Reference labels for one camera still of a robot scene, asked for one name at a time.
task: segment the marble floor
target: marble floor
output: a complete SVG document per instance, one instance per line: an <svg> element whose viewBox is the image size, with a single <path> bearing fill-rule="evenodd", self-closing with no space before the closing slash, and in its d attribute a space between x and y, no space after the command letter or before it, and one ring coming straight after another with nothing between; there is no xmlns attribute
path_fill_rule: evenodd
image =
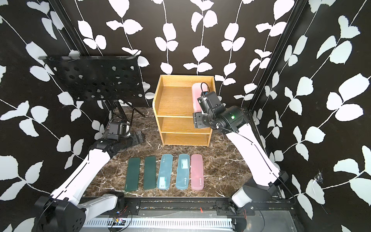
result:
<svg viewBox="0 0 371 232"><path fill-rule="evenodd" d="M127 116L131 116L131 110L124 107ZM162 146L160 134L152 108L138 108L146 115L141 117L134 113L132 131L141 130L145 134L145 141L137 146L130 147L124 152L113 157L98 174L86 189L84 196L101 196L111 190L125 192L125 177L127 172L128 159L140 157L139 188L134 192L125 192L126 196L138 197L230 197L243 183L251 178L251 173L236 147L227 137L218 131L213 131L210 146ZM173 172L168 190L143 189L144 158L156 156L157 172L160 167L160 160L163 154L172 154ZM194 191L190 183L186 190L179 190L175 187L178 155L187 153L201 154L204 161L204 189Z"/></svg>

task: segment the perforated metal panel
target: perforated metal panel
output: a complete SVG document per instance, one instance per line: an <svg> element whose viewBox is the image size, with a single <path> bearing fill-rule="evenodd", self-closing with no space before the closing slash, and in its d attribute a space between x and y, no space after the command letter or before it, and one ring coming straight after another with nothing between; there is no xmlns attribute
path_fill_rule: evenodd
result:
<svg viewBox="0 0 371 232"><path fill-rule="evenodd" d="M40 57L55 80L79 101L144 99L136 56Z"/></svg>

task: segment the wooden shelf compartment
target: wooden shelf compartment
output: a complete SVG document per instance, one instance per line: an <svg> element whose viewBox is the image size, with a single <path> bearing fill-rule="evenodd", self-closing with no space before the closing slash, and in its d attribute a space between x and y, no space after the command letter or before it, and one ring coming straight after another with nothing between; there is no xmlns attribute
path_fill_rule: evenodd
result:
<svg viewBox="0 0 371 232"><path fill-rule="evenodd" d="M211 128L195 128L193 118L159 117L158 122L162 133L210 134L211 132Z"/></svg>
<svg viewBox="0 0 371 232"><path fill-rule="evenodd" d="M210 134L162 133L164 145L208 146Z"/></svg>

